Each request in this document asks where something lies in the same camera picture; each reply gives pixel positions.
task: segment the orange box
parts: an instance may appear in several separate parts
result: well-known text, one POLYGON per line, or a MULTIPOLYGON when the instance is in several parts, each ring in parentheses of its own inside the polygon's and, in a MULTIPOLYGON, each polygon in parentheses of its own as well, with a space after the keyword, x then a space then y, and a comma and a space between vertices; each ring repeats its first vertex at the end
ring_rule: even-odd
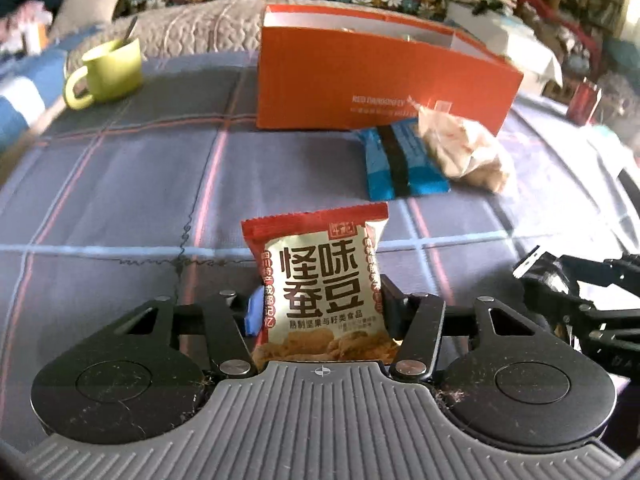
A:
POLYGON ((439 23, 357 9, 267 6, 259 128, 351 130, 416 116, 410 99, 498 133, 522 74, 439 23))

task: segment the spoon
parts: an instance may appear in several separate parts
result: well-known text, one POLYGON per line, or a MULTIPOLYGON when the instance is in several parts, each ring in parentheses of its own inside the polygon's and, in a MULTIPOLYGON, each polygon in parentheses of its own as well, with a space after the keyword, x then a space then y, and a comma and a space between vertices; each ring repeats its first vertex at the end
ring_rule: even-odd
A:
POLYGON ((124 38, 122 40, 122 44, 129 43, 129 40, 131 39, 131 35, 133 34, 133 31, 136 30, 136 25, 137 24, 138 24, 138 17, 134 16, 133 19, 131 20, 131 23, 129 23, 129 28, 127 29, 127 31, 124 34, 124 38))

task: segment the round black pad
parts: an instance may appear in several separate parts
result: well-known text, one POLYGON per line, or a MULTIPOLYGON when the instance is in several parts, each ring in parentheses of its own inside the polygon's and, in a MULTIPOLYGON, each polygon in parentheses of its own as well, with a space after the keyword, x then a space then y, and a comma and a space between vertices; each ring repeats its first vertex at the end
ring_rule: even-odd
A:
POLYGON ((107 361, 89 366, 78 377, 78 391, 98 402, 123 402, 142 394, 151 384, 151 372, 129 361, 107 361))
POLYGON ((473 436, 523 451, 566 449, 599 434, 616 402, 608 374, 555 335, 500 308, 530 335, 498 335, 489 309, 477 304, 479 344, 450 364, 438 384, 449 413, 473 436))
POLYGON ((168 345, 171 316, 160 312, 158 330, 145 335, 117 333, 118 322, 45 366, 31 388, 44 428, 79 442, 125 444, 191 418, 206 382, 196 363, 168 345))
POLYGON ((500 391, 526 404, 548 404, 569 391, 569 378, 562 370, 543 363, 514 363, 495 375, 500 391))

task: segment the white box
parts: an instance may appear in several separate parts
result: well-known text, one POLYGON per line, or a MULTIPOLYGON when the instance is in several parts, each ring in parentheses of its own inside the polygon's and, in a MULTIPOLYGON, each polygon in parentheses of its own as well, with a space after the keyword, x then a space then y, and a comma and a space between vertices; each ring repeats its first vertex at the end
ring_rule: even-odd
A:
POLYGON ((519 91, 540 95, 546 83, 562 86, 562 69, 554 53, 529 27, 489 11, 474 16, 471 8, 449 3, 447 19, 482 41, 494 54, 506 56, 524 74, 519 91))

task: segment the striped cloth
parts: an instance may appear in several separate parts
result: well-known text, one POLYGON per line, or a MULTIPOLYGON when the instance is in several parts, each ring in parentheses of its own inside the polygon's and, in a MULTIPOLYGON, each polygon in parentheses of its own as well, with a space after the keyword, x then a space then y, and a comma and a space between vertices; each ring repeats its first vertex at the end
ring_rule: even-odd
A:
MULTIPOLYGON (((255 58, 150 60, 139 92, 63 112, 0 189, 2 440, 26 451, 45 438, 34 376, 108 322, 156 296, 251 294, 241 220, 368 202, 356 133, 256 129, 255 58)), ((519 98, 498 139, 517 196, 452 184, 389 202, 378 260, 402 290, 520 308, 511 267, 537 244, 594 260, 639 251, 638 213, 583 130, 519 98)))
POLYGON ((16 62, 0 78, 0 153, 62 95, 66 56, 97 29, 88 28, 16 62))

